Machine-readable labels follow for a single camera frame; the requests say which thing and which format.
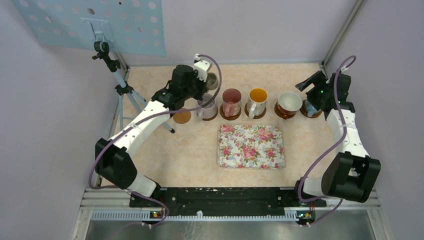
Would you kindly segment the light brown small coaster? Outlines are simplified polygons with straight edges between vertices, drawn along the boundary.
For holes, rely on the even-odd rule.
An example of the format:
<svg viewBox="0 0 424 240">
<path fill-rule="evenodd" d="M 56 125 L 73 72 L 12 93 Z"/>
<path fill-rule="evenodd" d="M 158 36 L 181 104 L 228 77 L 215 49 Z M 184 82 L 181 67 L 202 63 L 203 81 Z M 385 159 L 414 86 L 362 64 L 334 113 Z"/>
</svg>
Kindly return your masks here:
<svg viewBox="0 0 424 240">
<path fill-rule="evenodd" d="M 190 121 L 191 116 L 192 115 L 190 111 L 185 111 L 175 113 L 172 118 L 177 124 L 186 124 Z"/>
</svg>

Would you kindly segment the white cup red handle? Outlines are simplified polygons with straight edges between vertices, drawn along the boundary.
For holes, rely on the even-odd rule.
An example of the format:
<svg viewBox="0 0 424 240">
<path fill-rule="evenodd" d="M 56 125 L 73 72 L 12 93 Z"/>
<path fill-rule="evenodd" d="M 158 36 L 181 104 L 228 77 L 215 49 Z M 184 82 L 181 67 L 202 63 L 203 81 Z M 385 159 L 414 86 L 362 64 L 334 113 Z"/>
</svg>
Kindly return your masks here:
<svg viewBox="0 0 424 240">
<path fill-rule="evenodd" d="M 287 111 L 299 111 L 303 105 L 302 98 L 294 92 L 288 91 L 278 97 L 279 105 Z"/>
</svg>

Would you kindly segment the blue mug yellow inside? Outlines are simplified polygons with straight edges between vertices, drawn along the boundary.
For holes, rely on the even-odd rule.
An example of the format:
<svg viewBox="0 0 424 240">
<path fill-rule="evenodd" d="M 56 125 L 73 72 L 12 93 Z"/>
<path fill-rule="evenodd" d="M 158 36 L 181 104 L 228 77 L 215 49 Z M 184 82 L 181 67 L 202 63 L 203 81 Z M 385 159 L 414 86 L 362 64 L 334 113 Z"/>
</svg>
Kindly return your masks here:
<svg viewBox="0 0 424 240">
<path fill-rule="evenodd" d="M 313 118 L 315 115 L 321 113 L 321 111 L 316 109 L 307 99 L 305 100 L 305 111 L 308 118 Z"/>
</svg>

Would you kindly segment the lilac mug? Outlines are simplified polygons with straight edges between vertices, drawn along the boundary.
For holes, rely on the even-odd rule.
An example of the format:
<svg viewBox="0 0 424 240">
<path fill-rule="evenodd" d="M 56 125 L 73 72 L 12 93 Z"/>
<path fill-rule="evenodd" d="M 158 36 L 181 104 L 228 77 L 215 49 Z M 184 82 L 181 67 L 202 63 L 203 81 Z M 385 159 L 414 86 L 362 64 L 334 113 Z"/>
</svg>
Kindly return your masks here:
<svg viewBox="0 0 424 240">
<path fill-rule="evenodd" d="M 206 104 L 211 98 L 213 97 L 213 95 L 206 93 L 203 96 L 203 100 L 198 100 L 197 106 L 201 107 L 200 109 L 198 109 L 196 111 L 197 117 L 200 121 L 211 121 L 213 120 L 217 114 L 218 114 L 218 107 L 216 104 L 216 101 L 213 100 L 212 102 L 210 102 L 209 104 L 207 104 L 206 106 L 203 106 L 204 104 Z"/>
</svg>

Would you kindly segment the brown coaster one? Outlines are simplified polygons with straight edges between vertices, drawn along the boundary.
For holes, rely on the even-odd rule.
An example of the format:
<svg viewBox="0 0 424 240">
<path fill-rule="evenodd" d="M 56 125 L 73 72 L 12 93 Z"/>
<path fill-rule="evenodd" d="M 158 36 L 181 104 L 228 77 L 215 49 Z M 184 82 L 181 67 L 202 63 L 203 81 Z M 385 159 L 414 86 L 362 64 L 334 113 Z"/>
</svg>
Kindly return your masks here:
<svg viewBox="0 0 424 240">
<path fill-rule="evenodd" d="M 218 108 L 216 105 L 208 108 L 201 108 L 196 111 L 196 114 L 200 121 L 211 121 L 217 116 Z"/>
</svg>

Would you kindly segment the small grey-green cup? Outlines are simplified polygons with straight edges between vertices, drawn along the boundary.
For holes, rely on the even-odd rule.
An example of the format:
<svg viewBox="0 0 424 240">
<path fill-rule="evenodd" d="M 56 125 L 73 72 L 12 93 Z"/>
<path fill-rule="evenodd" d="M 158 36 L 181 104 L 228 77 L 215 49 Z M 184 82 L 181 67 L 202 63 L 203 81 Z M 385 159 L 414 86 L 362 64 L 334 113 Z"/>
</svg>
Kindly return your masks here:
<svg viewBox="0 0 424 240">
<path fill-rule="evenodd" d="M 213 72 L 209 72 L 207 74 L 207 78 L 206 78 L 206 89 L 207 89 L 207 91 L 216 90 L 218 88 L 218 86 L 219 86 L 218 76 Z"/>
</svg>

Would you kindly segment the glass mug orange inside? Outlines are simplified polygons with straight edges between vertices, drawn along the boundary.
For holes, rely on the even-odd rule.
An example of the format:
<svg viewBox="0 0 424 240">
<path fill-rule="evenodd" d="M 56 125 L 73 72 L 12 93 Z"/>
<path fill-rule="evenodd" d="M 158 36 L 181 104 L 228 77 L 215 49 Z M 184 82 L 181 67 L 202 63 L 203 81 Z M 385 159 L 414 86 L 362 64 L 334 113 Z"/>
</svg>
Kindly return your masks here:
<svg viewBox="0 0 424 240">
<path fill-rule="evenodd" d="M 249 93 L 245 113 L 250 119 L 260 119 L 267 111 L 268 93 L 262 88 L 254 88 Z"/>
</svg>

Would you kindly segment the pink mug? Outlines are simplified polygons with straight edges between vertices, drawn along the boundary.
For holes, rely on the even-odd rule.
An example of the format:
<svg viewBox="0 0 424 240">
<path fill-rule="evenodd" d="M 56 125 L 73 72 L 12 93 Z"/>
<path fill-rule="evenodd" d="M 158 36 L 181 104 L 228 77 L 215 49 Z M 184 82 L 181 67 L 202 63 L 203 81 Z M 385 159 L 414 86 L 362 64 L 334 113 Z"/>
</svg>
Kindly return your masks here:
<svg viewBox="0 0 424 240">
<path fill-rule="evenodd" d="M 222 106 L 225 116 L 235 116 L 241 110 L 241 92 L 236 88 L 226 89 L 222 94 Z"/>
</svg>

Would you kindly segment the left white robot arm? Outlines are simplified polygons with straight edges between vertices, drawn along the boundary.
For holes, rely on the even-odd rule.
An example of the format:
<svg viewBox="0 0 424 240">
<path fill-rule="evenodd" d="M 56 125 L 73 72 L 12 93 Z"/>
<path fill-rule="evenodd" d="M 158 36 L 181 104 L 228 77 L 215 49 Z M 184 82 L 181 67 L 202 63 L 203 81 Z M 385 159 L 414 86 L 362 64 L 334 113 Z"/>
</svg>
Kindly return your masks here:
<svg viewBox="0 0 424 240">
<path fill-rule="evenodd" d="M 193 66 L 180 64 L 172 71 L 166 86 L 158 90 L 141 113 L 118 134 L 95 145 L 94 172 L 122 190 L 141 196 L 149 207 L 160 202 L 160 186 L 139 173 L 132 155 L 151 133 L 176 113 L 184 113 L 185 101 L 202 100 L 207 89 L 208 72 L 212 67 L 206 60 Z"/>
</svg>

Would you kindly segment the brown coaster two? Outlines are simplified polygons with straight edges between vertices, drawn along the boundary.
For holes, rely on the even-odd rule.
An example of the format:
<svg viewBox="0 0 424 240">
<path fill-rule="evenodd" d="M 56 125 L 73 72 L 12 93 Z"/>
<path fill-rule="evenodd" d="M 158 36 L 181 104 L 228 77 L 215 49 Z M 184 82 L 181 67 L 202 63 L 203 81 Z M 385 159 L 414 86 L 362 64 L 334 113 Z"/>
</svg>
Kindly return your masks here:
<svg viewBox="0 0 424 240">
<path fill-rule="evenodd" d="M 227 121 L 234 121 L 234 120 L 238 119 L 238 118 L 240 117 L 240 115 L 241 115 L 241 112 L 242 112 L 242 111 L 241 111 L 241 110 L 239 110 L 239 111 L 238 111 L 238 113 L 237 113 L 236 115 L 234 115 L 234 116 L 225 116 L 223 106 L 221 105 L 221 106 L 220 106 L 220 108 L 219 108 L 220 116 L 221 116 L 223 119 L 227 120 Z"/>
</svg>

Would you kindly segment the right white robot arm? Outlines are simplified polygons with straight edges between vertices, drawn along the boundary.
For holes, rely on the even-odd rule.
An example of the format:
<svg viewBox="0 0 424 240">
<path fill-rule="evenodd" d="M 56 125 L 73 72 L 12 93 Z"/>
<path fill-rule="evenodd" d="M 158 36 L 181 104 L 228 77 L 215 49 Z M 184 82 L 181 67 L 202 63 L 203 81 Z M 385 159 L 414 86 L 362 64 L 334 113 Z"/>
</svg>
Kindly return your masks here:
<svg viewBox="0 0 424 240">
<path fill-rule="evenodd" d="M 325 154 L 335 151 L 336 155 L 322 177 L 309 177 L 311 171 L 307 170 L 296 184 L 293 200 L 299 206 L 323 197 L 364 203 L 373 190 L 381 163 L 370 157 L 360 139 L 356 109 L 347 100 L 351 77 L 333 73 L 326 78 L 319 70 L 295 87 L 303 91 L 309 85 L 313 88 L 306 93 L 306 103 L 323 112 L 335 141 Z"/>
</svg>

